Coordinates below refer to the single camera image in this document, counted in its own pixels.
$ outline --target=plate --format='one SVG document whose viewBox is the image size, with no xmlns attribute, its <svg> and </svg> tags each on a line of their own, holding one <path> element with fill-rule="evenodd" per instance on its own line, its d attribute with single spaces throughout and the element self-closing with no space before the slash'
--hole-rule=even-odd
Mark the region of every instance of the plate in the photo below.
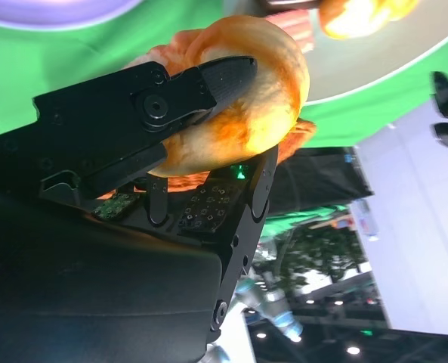
<svg viewBox="0 0 448 363">
<path fill-rule="evenodd" d="M 227 14 L 263 16 L 255 0 L 225 0 Z M 448 0 L 420 0 L 407 17 L 366 38 L 334 40 L 311 11 L 314 50 L 306 53 L 311 75 L 307 104 L 333 101 L 392 77 L 448 41 Z"/>
<path fill-rule="evenodd" d="M 143 0 L 0 0 L 0 26 L 56 31 L 112 20 Z"/>
</svg>

